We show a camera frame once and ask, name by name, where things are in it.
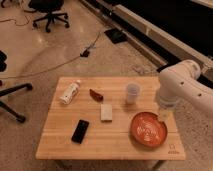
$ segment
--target smartphone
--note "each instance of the smartphone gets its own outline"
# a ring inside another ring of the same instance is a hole
[[[84,135],[86,134],[88,126],[89,126],[88,121],[79,120],[71,140],[73,142],[77,142],[81,144],[84,139]]]

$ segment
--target wooden table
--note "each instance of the wooden table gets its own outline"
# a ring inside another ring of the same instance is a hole
[[[79,93],[69,105],[59,101],[68,85],[82,80]],[[141,95],[135,105],[125,104],[125,87],[130,82],[141,85]],[[157,114],[154,102],[159,87],[157,77],[62,77],[49,109],[42,132],[37,159],[79,160],[184,160],[185,152],[171,115],[166,125],[168,136],[165,143],[150,150],[137,143],[129,133],[133,116],[142,111]],[[111,104],[113,121],[100,121],[100,103],[89,95],[89,89],[104,95],[104,103]],[[71,136],[79,119],[90,122],[82,144],[73,143]]]

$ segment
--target chair wheel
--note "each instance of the chair wheel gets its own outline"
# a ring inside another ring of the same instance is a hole
[[[64,19],[66,19],[66,20],[67,20],[67,19],[68,19],[68,15],[65,15],[65,16],[64,16]]]
[[[66,27],[66,28],[69,28],[69,27],[70,27],[69,23],[65,24],[65,27]]]
[[[46,29],[46,32],[47,32],[47,33],[50,33],[50,32],[51,32],[51,30],[47,28],[47,29]]]
[[[37,28],[37,27],[38,27],[38,25],[37,25],[36,23],[33,23],[33,27],[36,27],[36,28]]]

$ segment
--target white block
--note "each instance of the white block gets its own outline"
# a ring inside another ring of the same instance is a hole
[[[112,121],[112,105],[101,104],[101,121]]]

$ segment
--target table leg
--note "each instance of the table leg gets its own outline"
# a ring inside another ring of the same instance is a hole
[[[71,166],[67,166],[67,165],[64,164],[64,162],[63,162],[62,160],[54,160],[54,161],[56,162],[56,164],[57,164],[60,168],[62,168],[62,169],[64,169],[64,170],[72,170],[72,165],[71,165]]]
[[[150,169],[150,171],[157,171],[165,162],[165,160],[158,160],[157,163],[155,163],[155,165]]]

